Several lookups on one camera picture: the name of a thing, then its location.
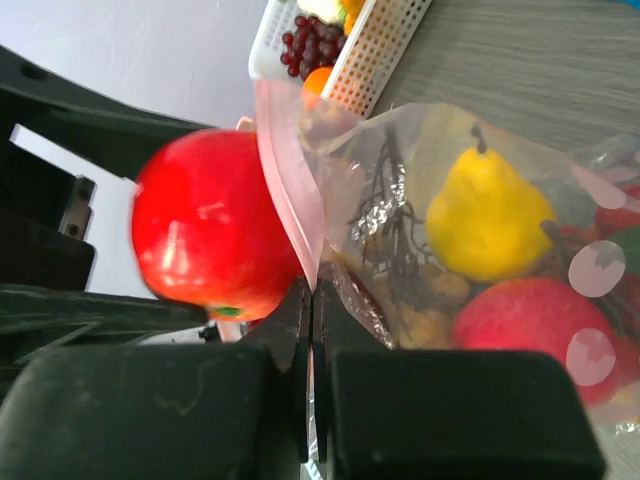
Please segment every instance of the pear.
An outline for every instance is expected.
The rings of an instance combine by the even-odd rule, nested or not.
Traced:
[[[551,249],[540,228],[555,214],[542,192],[487,148],[465,151],[429,205],[425,227],[434,255],[449,271],[479,283],[527,273]]]

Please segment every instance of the apple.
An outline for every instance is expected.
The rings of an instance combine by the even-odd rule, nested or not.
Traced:
[[[202,130],[163,147],[137,179],[131,233],[157,294],[218,320],[269,315],[301,267],[252,132]]]
[[[640,200],[640,185],[631,185],[622,189],[627,195]],[[603,237],[608,237],[620,230],[640,225],[640,212],[626,208],[609,210],[598,207],[596,210],[596,225]]]
[[[565,366],[587,406],[611,399],[620,382],[616,336],[607,319],[559,280],[529,277],[488,288],[460,311],[452,337],[463,349],[551,355]]]

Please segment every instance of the green leaf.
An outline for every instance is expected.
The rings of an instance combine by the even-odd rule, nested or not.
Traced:
[[[640,225],[616,232],[607,240],[622,248],[626,271],[640,276]]]
[[[235,308],[235,307],[218,307],[215,310],[213,310],[214,315],[217,314],[225,317],[237,317],[241,313],[242,313],[242,309]]]

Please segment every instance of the basket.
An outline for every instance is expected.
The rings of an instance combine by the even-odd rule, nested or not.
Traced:
[[[431,0],[367,0],[322,92],[368,117]],[[249,56],[254,80],[291,78],[280,64],[282,34],[302,13],[295,0],[269,0]]]

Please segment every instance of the red grape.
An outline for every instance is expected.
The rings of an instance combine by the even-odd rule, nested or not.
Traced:
[[[320,42],[320,39],[318,38],[318,34],[311,32],[307,37],[307,41],[305,42],[304,45],[305,45],[305,48],[312,48],[312,47],[317,47],[319,42]]]
[[[300,41],[300,40],[295,40],[292,44],[291,44],[291,50],[293,50],[296,53],[302,53],[304,52],[304,42]]]
[[[326,33],[327,33],[327,28],[328,28],[328,27],[327,27],[324,23],[322,23],[322,22],[319,22],[319,23],[316,25],[316,33],[318,34],[318,36],[319,36],[320,38],[324,38],[324,36],[325,36],[325,35],[326,35]]]
[[[293,34],[293,40],[294,42],[296,40],[304,43],[307,38],[309,37],[309,34],[311,33],[311,27],[302,27],[299,28],[298,30],[296,30],[296,33]]]
[[[302,54],[301,53],[293,52],[293,51],[289,50],[287,52],[287,54],[289,55],[289,58],[291,59],[291,62],[289,63],[289,65],[298,65],[300,63],[300,59],[302,59]]]
[[[345,43],[347,43],[347,37],[343,35],[338,39],[338,41],[336,42],[336,45],[338,46],[339,50],[342,50],[344,48]]]
[[[311,67],[304,60],[300,62],[300,78],[306,80],[311,73]]]
[[[326,40],[318,46],[318,50],[320,50],[323,57],[326,57],[329,60],[338,58],[338,55],[340,54],[338,46],[335,43],[327,42]]]
[[[289,65],[289,68],[287,68],[287,73],[290,77],[295,78],[300,74],[300,68],[297,65]]]
[[[282,34],[282,41],[284,42],[285,45],[291,45],[293,43],[293,33],[284,32]]]
[[[329,42],[335,42],[342,36],[342,29],[340,27],[336,27],[335,25],[331,25],[327,27],[327,32],[324,34],[324,39]]]
[[[306,27],[309,21],[305,18],[304,15],[298,15],[294,20],[294,23],[296,24],[296,27],[300,28],[300,27]]]
[[[318,59],[318,51],[315,48],[307,48],[302,54],[302,59],[306,62],[314,62]]]

